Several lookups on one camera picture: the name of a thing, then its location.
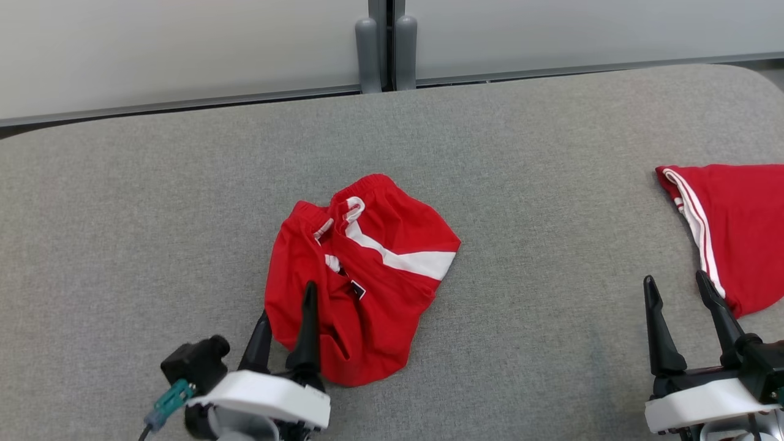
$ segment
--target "gray fabric surface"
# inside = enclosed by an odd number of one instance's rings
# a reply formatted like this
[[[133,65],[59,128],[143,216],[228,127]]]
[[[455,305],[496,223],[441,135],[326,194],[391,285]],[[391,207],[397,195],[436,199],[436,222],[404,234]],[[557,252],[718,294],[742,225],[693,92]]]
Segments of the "gray fabric surface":
[[[660,67],[83,122],[0,141],[0,439],[136,439],[158,364],[236,366],[298,199],[387,173],[463,240],[385,381],[320,440],[656,439],[642,279],[690,366],[719,346],[662,164],[784,162],[784,94]],[[744,318],[784,337],[784,304]],[[285,353],[276,346],[273,366]],[[154,439],[188,439],[177,414]]]

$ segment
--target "red garment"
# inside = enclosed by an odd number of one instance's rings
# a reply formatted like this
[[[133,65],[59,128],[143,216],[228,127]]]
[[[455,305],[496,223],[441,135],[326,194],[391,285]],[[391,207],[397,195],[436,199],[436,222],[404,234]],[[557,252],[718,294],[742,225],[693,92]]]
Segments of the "red garment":
[[[735,317],[784,295],[784,166],[661,166],[656,175]]]
[[[300,201],[272,249],[264,306],[273,335],[293,350],[314,280],[325,377],[346,386],[388,377],[408,362],[459,246],[435,210],[384,175],[339,191],[329,208]]]

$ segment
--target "white trim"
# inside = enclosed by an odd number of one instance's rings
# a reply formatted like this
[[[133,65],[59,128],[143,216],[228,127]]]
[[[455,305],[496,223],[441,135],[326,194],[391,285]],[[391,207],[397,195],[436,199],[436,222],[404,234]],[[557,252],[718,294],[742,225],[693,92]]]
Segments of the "white trim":
[[[329,269],[340,274],[340,261],[338,260],[337,256],[333,256],[331,254],[325,254],[324,263],[327,264]]]
[[[710,237],[710,226],[708,216],[702,209],[702,204],[697,197],[697,193],[689,186],[688,182],[672,169],[664,169],[664,176],[675,184],[681,194],[680,198],[675,198],[676,205],[683,204],[678,210],[684,215],[691,229],[691,237],[699,249],[699,263],[703,271],[708,273],[710,280],[716,286],[716,291],[722,297],[725,296],[724,287],[719,281],[719,270],[716,266],[716,257],[713,255],[713,241]]]
[[[381,254],[383,263],[395,269],[401,269],[414,274],[425,275],[431,279],[443,280],[446,271],[452,265],[455,253],[447,251],[421,251],[418,253],[395,254],[372,237],[364,234],[357,221],[352,221],[346,227],[346,237],[365,248],[371,248]]]

